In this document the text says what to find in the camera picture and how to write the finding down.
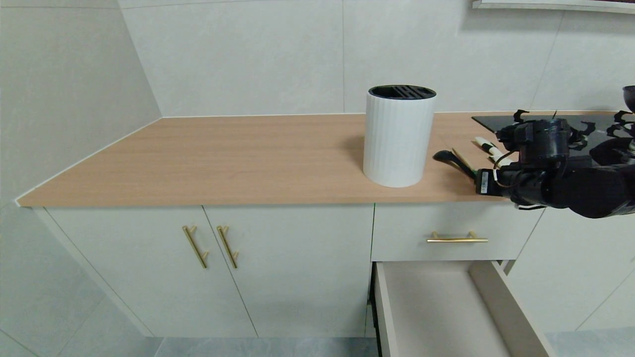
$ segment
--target robotic arm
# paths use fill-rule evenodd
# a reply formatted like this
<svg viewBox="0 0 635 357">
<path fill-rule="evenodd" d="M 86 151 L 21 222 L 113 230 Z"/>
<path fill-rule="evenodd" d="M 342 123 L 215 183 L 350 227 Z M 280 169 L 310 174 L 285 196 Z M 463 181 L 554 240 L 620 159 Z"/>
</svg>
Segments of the robotic arm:
<svg viewBox="0 0 635 357">
<path fill-rule="evenodd" d="M 624 88 L 624 101 L 635 112 L 635 86 Z M 613 139 L 591 150 L 599 165 L 591 156 L 569 155 L 570 147 L 585 145 L 593 123 L 578 131 L 555 117 L 523 121 L 523 112 L 514 116 L 516 124 L 496 132 L 510 153 L 519 152 L 518 162 L 478 170 L 476 193 L 507 197 L 525 210 L 569 208 L 589 218 L 635 213 L 635 123 L 622 119 L 628 112 L 619 112 L 607 130 Z M 616 137 L 616 130 L 630 138 Z"/>
</svg>

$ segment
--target white cabinet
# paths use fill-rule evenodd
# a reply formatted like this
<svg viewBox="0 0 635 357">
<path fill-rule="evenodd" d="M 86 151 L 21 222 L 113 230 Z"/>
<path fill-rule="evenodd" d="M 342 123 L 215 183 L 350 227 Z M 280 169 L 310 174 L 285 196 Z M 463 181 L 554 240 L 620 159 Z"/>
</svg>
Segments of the white cabinet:
<svg viewBox="0 0 635 357">
<path fill-rule="evenodd" d="M 72 243 L 156 336 L 256 337 L 200 206 L 49 208 Z M 204 269 L 186 237 L 192 233 Z"/>
<path fill-rule="evenodd" d="M 541 213 L 510 202 L 378 203 L 373 261 L 516 259 Z M 430 242 L 433 231 L 437 240 L 468 240 Z M 471 231 L 487 241 L 474 242 Z"/>
<path fill-rule="evenodd" d="M 635 327 L 634 302 L 635 271 L 591 314 L 580 330 Z"/>
<path fill-rule="evenodd" d="M 259 337 L 364 336 L 373 205 L 205 211 L 239 252 L 231 271 Z"/>
<path fill-rule="evenodd" d="M 635 268 L 634 226 L 546 209 L 509 273 L 544 331 L 576 330 Z"/>
</svg>

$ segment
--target wall tile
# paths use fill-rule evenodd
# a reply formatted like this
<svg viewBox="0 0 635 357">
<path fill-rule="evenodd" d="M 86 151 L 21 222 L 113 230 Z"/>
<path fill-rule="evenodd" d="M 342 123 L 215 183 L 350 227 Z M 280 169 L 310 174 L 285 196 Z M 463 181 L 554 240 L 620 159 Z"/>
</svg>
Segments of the wall tile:
<svg viewBox="0 0 635 357">
<path fill-rule="evenodd" d="M 635 351 L 635 327 L 548 333 L 559 357 L 630 357 Z"/>
<path fill-rule="evenodd" d="M 635 351 L 635 271 L 618 286 L 615 291 L 579 327 L 580 330 L 600 328 L 633 327 L 633 348 Z"/>
<path fill-rule="evenodd" d="M 369 88 L 398 83 L 436 90 L 437 111 L 529 108 L 562 14 L 344 0 L 345 110 L 364 112 Z"/>
<path fill-rule="evenodd" d="M 376 339 L 174 339 L 156 357 L 376 357 Z"/>
<path fill-rule="evenodd" d="M 97 8 L 118 9 L 117 0 L 2 0 L 3 8 Z"/>
<path fill-rule="evenodd" d="M 163 338 L 144 337 L 105 298 L 64 347 L 59 357 L 152 357 Z"/>
<path fill-rule="evenodd" d="M 8 205 L 0 220 L 0 328 L 55 356 L 105 295 L 30 208 Z"/>
<path fill-rule="evenodd" d="M 163 116 L 342 112 L 342 3 L 124 10 Z"/>
<path fill-rule="evenodd" d="M 119 0 L 122 9 L 143 8 L 149 6 L 169 6 L 185 4 L 227 3 L 231 1 L 266 1 L 266 0 Z"/>
<path fill-rule="evenodd" d="M 0 356 L 37 357 L 2 331 L 0 331 Z"/>
<path fill-rule="evenodd" d="M 160 113 L 120 10 L 0 16 L 3 206 Z"/>
<path fill-rule="evenodd" d="M 532 109 L 626 109 L 633 58 L 633 15 L 567 11 Z"/>
</svg>

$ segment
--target kitchen counter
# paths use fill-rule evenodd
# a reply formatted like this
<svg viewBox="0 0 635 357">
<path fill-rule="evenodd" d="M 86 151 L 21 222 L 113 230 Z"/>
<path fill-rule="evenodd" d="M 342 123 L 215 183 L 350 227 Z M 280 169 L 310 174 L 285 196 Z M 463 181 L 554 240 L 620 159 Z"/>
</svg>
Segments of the kitchen counter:
<svg viewBox="0 0 635 357">
<path fill-rule="evenodd" d="M 532 114 L 553 112 L 533 112 Z M 364 176 L 364 114 L 163 118 L 53 177 L 21 206 L 179 206 L 491 201 L 432 159 L 454 147 L 491 167 L 471 140 L 494 134 L 473 115 L 436 113 L 424 177 L 394 189 Z"/>
</svg>

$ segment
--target wire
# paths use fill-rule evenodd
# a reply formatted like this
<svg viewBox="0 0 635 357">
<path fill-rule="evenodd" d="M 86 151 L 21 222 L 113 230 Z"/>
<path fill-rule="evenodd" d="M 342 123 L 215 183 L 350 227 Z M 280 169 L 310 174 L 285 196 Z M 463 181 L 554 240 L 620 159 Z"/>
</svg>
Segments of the wire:
<svg viewBox="0 0 635 357">
<path fill-rule="evenodd" d="M 533 211 L 533 210 L 539 210 L 541 208 L 546 208 L 546 206 L 540 206 L 540 205 L 529 206 L 529 207 L 518 206 L 518 209 L 521 211 Z"/>
<path fill-rule="evenodd" d="M 498 166 L 498 164 L 499 164 L 501 161 L 503 161 L 503 159 L 504 159 L 504 158 L 506 158 L 507 156 L 510 156 L 510 155 L 511 155 L 511 154 L 513 154 L 513 153 L 514 153 L 513 151 L 509 151 L 507 154 L 504 154 L 503 156 L 499 157 L 499 158 L 498 158 L 498 160 L 496 160 L 496 162 L 494 163 L 494 167 L 492 168 L 492 172 L 493 172 L 493 174 L 494 174 L 494 182 L 496 182 L 496 184 L 497 184 L 497 185 L 499 185 L 500 187 L 510 188 L 510 187 L 516 187 L 516 186 L 518 186 L 518 185 L 520 184 L 520 181 L 518 181 L 518 182 L 516 182 L 516 183 L 514 183 L 514 184 L 512 184 L 512 185 L 504 185 L 504 184 L 501 184 L 501 183 L 498 181 L 498 175 L 497 175 L 497 171 L 498 171 L 498 170 L 496 169 L 496 167 Z"/>
</svg>

